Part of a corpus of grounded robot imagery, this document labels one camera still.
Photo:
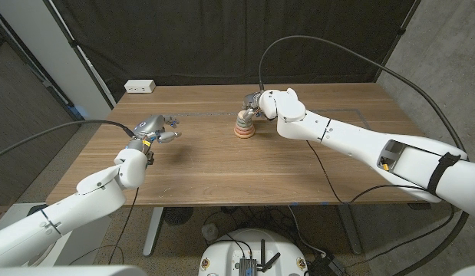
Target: black backdrop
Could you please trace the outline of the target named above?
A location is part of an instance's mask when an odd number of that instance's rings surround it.
[[[413,2],[54,0],[116,101],[129,79],[257,84],[263,51],[286,35],[326,38],[381,63]],[[369,82],[376,71],[303,40],[276,45],[263,63],[265,84]]]

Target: power outlet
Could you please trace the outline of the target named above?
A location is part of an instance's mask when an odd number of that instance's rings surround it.
[[[152,93],[155,89],[153,80],[129,80],[124,84],[128,93]]]

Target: black strap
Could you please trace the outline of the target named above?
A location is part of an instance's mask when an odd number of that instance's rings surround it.
[[[445,155],[438,160],[437,168],[435,168],[434,172],[431,174],[430,182],[428,182],[427,190],[430,194],[434,196],[437,195],[435,191],[437,190],[438,182],[442,178],[442,175],[445,173],[445,170],[448,167],[453,166],[455,163],[457,163],[457,161],[459,161],[459,158],[460,155],[453,156],[450,153],[445,153]]]

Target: wooden table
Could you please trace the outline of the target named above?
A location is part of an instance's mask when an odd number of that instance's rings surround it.
[[[423,136],[377,84],[280,84],[293,88],[308,110],[375,131]],[[172,114],[182,137],[154,144],[155,163],[147,168],[136,205],[290,205],[337,204],[318,160],[307,143],[276,132],[276,122],[256,119],[250,139],[234,135],[236,114],[257,85],[156,87],[152,94],[125,94],[108,117],[135,127],[149,115]],[[86,176],[113,165],[129,138],[103,125],[86,145],[46,202],[76,192]],[[312,143],[338,196],[349,201],[386,181],[357,160]],[[126,191],[127,205],[134,191]],[[414,202],[400,189],[377,189],[357,203]]]

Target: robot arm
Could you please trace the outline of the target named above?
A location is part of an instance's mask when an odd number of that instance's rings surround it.
[[[96,172],[77,185],[77,192],[0,231],[0,267],[20,266],[62,235],[118,210],[126,201],[123,189],[143,184],[145,169],[153,163],[153,141],[168,143],[180,133],[172,117],[154,115],[135,128],[135,136],[114,159],[116,166]]]
[[[260,94],[259,108],[268,119],[278,119],[281,136],[321,143],[362,161],[392,184],[429,191],[400,188],[419,199],[444,199],[475,216],[475,163],[466,161],[464,151],[424,137],[378,133],[320,116],[306,110],[290,88]]]

